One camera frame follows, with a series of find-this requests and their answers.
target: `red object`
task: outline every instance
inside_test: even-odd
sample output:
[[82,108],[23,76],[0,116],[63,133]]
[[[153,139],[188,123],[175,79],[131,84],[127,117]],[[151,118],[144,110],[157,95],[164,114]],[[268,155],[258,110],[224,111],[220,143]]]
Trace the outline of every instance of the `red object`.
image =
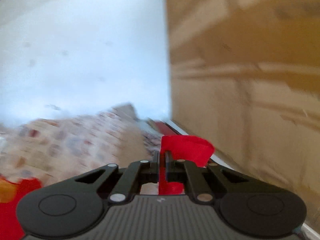
[[[204,167],[214,153],[214,147],[207,140],[197,136],[172,135],[163,136],[161,139],[161,163],[164,163],[166,151],[171,151],[174,160],[193,161],[198,167]],[[165,180],[165,166],[160,165],[159,195],[178,195],[182,191],[182,183]]]
[[9,203],[0,203],[0,240],[19,240],[24,232],[16,217],[16,207],[20,199],[27,193],[41,188],[38,179],[23,179],[17,185],[17,194]]
[[165,123],[163,122],[155,122],[156,126],[160,130],[160,133],[163,135],[176,135],[176,133],[171,130]]

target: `orange object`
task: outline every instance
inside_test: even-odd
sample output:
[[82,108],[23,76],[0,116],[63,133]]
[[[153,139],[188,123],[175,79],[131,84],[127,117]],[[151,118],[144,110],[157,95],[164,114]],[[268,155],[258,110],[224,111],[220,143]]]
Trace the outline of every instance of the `orange object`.
[[12,201],[17,193],[17,186],[5,179],[0,179],[0,203]]

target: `circular pad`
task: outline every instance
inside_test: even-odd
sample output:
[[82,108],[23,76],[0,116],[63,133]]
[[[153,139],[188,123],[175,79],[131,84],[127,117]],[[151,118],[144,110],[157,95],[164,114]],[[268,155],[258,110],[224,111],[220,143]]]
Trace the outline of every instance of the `circular pad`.
[[72,237],[94,224],[103,213],[103,203],[96,192],[50,194],[41,190],[25,195],[18,203],[17,218],[26,233],[41,238]]
[[227,193],[220,212],[229,225],[246,235],[280,238],[302,225],[307,209],[291,192]]
[[65,215],[76,207],[76,200],[68,195],[52,195],[41,200],[40,210],[49,216]]
[[248,207],[258,215],[272,216],[283,210],[281,199],[270,195],[255,195],[248,199]]

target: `cardboard box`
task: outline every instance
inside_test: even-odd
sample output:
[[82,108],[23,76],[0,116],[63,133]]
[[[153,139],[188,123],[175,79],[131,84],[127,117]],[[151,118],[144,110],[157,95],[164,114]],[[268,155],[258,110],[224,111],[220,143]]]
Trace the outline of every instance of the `cardboard box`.
[[320,0],[167,0],[173,120],[320,232]]

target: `white wall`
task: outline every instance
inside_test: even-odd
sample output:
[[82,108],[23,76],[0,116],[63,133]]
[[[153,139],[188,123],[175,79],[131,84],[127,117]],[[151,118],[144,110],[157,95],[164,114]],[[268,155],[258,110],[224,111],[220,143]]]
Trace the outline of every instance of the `white wall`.
[[122,102],[141,118],[169,117],[164,3],[0,0],[0,122],[95,114]]

